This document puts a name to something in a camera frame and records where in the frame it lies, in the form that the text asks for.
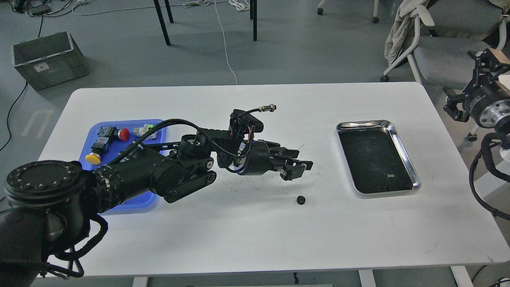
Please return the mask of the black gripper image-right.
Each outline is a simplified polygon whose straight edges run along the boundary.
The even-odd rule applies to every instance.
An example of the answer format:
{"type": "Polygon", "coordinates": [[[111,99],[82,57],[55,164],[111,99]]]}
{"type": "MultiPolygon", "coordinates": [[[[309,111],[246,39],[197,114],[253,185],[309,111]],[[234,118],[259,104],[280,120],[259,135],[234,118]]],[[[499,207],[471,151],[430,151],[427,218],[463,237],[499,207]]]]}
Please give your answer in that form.
{"type": "Polygon", "coordinates": [[[451,88],[443,88],[444,111],[457,122],[473,118],[481,128],[508,129],[510,94],[498,77],[509,71],[509,59],[497,49],[469,50],[468,55],[474,60],[468,92],[456,93],[451,88]]]}

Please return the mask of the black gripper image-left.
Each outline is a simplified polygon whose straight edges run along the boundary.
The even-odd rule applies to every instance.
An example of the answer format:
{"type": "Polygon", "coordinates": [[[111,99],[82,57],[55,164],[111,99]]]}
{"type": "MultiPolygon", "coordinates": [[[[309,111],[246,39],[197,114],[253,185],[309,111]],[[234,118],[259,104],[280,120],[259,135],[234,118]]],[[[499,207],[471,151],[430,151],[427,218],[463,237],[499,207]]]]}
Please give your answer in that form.
{"type": "Polygon", "coordinates": [[[301,178],[304,171],[311,170],[314,164],[298,160],[299,152],[277,142],[257,140],[244,159],[235,160],[235,172],[239,175],[263,175],[267,171],[279,171],[284,181],[292,181],[301,178]]]}

